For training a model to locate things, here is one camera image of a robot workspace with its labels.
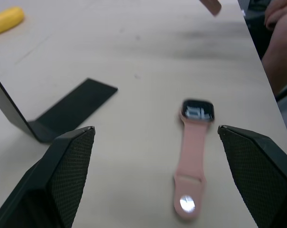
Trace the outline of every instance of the table surface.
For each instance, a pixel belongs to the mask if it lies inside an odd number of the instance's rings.
[[[119,91],[80,127],[96,127],[73,227],[253,228],[234,185],[220,124],[265,134],[287,153],[287,130],[236,0],[213,18],[197,0],[0,0],[26,20],[0,35],[0,81],[27,119],[89,77]],[[205,141],[200,217],[173,209],[185,98],[206,99],[216,121]],[[0,206],[48,146],[0,111]]]

